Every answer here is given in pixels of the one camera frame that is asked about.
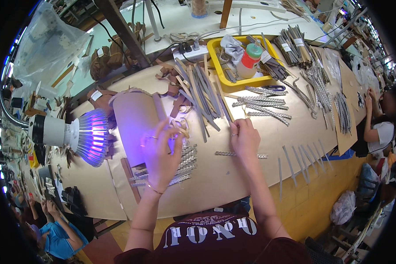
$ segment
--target hand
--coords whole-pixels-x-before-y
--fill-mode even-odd
[[[46,202],[46,200],[42,200],[41,201],[41,208],[42,208],[42,212],[45,215],[49,215],[50,214],[50,213],[48,213],[48,210],[47,210],[47,202]]]
[[[367,108],[367,114],[372,114],[372,99],[371,96],[365,96],[365,107]]]
[[[372,98],[372,100],[374,102],[377,101],[376,96],[375,96],[375,92],[374,92],[374,90],[371,87],[368,88],[368,95]]]
[[[50,200],[47,201],[47,210],[54,218],[60,217],[60,214],[56,209],[56,205],[53,203],[53,201]]]
[[[257,153],[260,145],[260,135],[258,130],[254,129],[251,119],[237,119],[230,123],[232,134],[232,146],[239,157],[243,166],[254,166],[258,163]]]
[[[30,198],[30,199],[28,200],[28,203],[29,203],[29,206],[30,206],[30,207],[34,207],[34,205],[35,205],[35,200],[32,199],[32,198]]]
[[[148,182],[159,193],[163,193],[173,179],[180,164],[183,134],[176,128],[164,129],[168,119],[158,123],[155,131],[146,136],[142,148],[145,165],[148,170]],[[167,153],[170,136],[177,134],[173,154]]]

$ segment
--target yellow tray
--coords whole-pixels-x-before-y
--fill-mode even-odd
[[[264,46],[263,38],[260,35],[254,35],[253,37],[259,39],[261,41],[261,44]],[[239,40],[240,42],[242,42],[244,45],[248,45],[250,43],[249,40],[246,39],[246,36],[237,36],[234,38]],[[220,83],[222,85],[222,89],[224,92],[230,93],[230,92],[241,91],[241,90],[244,90],[245,86],[247,86],[247,85],[254,86],[254,87],[269,85],[269,81],[273,79],[269,75],[263,76],[263,77],[258,77],[258,78],[250,78],[250,79],[240,80],[240,81],[237,81],[236,83],[233,83],[233,82],[230,82],[229,80],[227,80],[225,77],[225,74],[223,72],[222,66],[220,65],[220,62],[217,58],[216,51],[215,51],[216,48],[220,47],[221,40],[222,40],[222,38],[217,38],[217,39],[215,38],[215,39],[210,40],[207,43],[207,49],[211,56],[212,64],[216,68],[217,75],[220,79]],[[269,49],[268,50],[269,54],[272,57],[279,59],[279,56],[277,55],[277,53],[273,49],[273,46],[267,39],[266,39],[266,43],[267,43],[267,48]]]

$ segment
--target plastic bottle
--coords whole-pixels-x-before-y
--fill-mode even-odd
[[[249,79],[255,75],[262,53],[263,50],[260,46],[253,43],[247,45],[241,61],[236,65],[240,77]]]

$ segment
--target blue shirt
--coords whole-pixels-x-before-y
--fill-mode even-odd
[[[76,252],[81,250],[88,244],[88,240],[86,240],[85,236],[79,231],[73,224],[69,223],[69,226],[75,231],[75,233],[82,240],[82,247],[73,250],[72,246],[68,241],[68,234],[62,228],[62,226],[58,222],[47,223],[41,229],[41,235],[50,231],[46,238],[46,245],[44,247],[44,251],[50,253],[53,256],[56,256],[61,259],[68,259],[71,256],[75,255]]]

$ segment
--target metal pole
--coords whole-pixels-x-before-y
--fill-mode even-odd
[[[138,60],[141,68],[147,68],[150,64],[150,60],[145,55],[144,50],[132,30],[127,25],[119,11],[119,8],[114,3],[114,0],[95,0],[95,5],[100,9],[104,17],[107,18],[111,27],[116,31],[121,41],[132,52],[135,59]]]
[[[338,34],[334,35],[328,42],[324,43],[323,45],[319,46],[320,48],[324,48],[325,46],[327,46],[330,42],[332,42],[335,38],[337,38],[338,36],[340,36],[340,34],[342,34],[344,31],[346,31],[350,25],[354,24],[355,20],[359,17],[362,16],[363,14],[365,14],[368,11],[368,8],[365,8],[364,11],[362,11],[361,13],[359,13],[358,15],[356,15],[353,19],[351,19],[349,21],[349,23],[346,25],[346,27],[344,29],[342,29]]]
[[[158,34],[157,24],[155,24],[154,14],[152,12],[151,1],[144,0],[145,6],[147,8],[149,21],[151,22],[152,31],[154,32],[154,41],[159,42],[161,40],[160,35]]]

